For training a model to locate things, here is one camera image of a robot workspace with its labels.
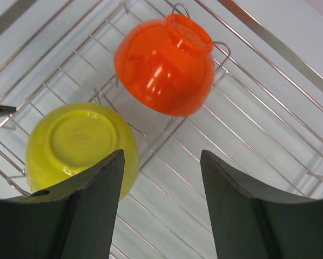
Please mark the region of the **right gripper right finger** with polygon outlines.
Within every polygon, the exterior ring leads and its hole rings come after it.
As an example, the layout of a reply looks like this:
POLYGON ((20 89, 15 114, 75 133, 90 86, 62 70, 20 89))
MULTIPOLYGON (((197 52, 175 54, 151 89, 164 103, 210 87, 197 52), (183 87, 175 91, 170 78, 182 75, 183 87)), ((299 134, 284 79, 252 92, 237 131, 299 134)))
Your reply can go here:
POLYGON ((323 258, 323 199, 272 187, 208 150, 200 165, 218 258, 323 258))

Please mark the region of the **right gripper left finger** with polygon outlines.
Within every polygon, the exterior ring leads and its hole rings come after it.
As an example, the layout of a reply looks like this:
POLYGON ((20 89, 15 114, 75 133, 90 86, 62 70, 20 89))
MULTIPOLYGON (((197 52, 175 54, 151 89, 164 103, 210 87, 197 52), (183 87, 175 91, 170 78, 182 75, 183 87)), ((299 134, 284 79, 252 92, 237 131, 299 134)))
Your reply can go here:
POLYGON ((30 196, 0 199, 0 258, 108 258, 124 162, 119 149, 30 196))

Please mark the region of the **yellow-green bowl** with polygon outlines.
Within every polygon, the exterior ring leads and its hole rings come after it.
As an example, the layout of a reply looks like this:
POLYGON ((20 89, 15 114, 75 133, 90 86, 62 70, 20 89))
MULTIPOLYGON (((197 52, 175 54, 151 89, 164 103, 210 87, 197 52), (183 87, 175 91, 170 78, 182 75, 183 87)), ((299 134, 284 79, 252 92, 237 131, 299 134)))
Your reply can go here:
POLYGON ((25 171, 32 192, 58 184, 101 161, 124 152, 120 199, 139 174, 140 161, 131 127, 116 111, 94 103, 61 106, 43 117, 29 135, 25 171))

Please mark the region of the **wire dish rack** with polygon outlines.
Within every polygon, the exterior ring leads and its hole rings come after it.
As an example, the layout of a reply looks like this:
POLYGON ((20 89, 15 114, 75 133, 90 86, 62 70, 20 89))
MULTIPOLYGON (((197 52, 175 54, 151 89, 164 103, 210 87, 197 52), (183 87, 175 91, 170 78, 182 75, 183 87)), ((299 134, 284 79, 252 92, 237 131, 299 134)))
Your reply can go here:
POLYGON ((0 99, 21 111, 0 119, 0 198, 28 191, 23 151, 42 114, 76 100, 113 104, 142 153, 136 185, 118 207, 111 258, 216 258, 200 172, 208 149, 277 188, 323 198, 323 142, 291 113, 309 107, 266 63, 225 60, 198 113, 150 111, 117 81, 113 51, 134 25, 171 10, 161 1, 36 1, 0 35, 0 99))

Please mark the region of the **red-orange bowl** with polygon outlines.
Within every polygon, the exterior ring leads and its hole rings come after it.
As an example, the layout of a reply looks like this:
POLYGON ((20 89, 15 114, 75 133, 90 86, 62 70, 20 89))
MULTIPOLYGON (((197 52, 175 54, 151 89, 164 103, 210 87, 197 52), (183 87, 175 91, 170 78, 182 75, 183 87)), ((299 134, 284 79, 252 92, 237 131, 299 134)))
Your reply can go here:
POLYGON ((187 16, 172 13, 135 26, 114 54, 116 75, 142 104, 176 117, 196 113, 215 78, 210 35, 187 16))

